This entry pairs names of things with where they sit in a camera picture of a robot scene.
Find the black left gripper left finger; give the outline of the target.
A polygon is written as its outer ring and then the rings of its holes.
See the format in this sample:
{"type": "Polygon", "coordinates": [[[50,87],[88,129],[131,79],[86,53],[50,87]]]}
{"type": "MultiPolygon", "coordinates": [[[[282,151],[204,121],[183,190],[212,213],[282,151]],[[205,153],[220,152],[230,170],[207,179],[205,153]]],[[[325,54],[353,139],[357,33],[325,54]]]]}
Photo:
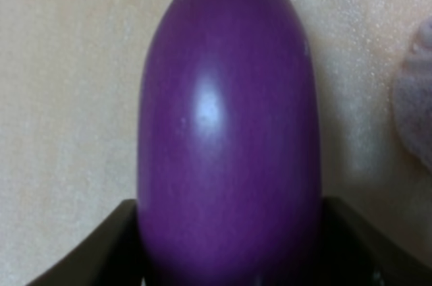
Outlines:
{"type": "Polygon", "coordinates": [[[122,201],[67,256],[30,284],[141,285],[143,255],[136,220],[136,201],[122,201]]]}

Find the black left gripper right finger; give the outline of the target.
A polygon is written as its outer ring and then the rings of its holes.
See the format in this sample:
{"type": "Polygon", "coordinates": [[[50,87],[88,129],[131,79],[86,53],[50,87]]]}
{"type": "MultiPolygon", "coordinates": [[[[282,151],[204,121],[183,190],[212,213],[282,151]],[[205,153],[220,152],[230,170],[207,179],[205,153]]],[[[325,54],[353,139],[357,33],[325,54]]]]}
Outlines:
{"type": "Polygon", "coordinates": [[[314,285],[430,285],[431,269],[386,238],[342,199],[323,199],[314,285]]]}

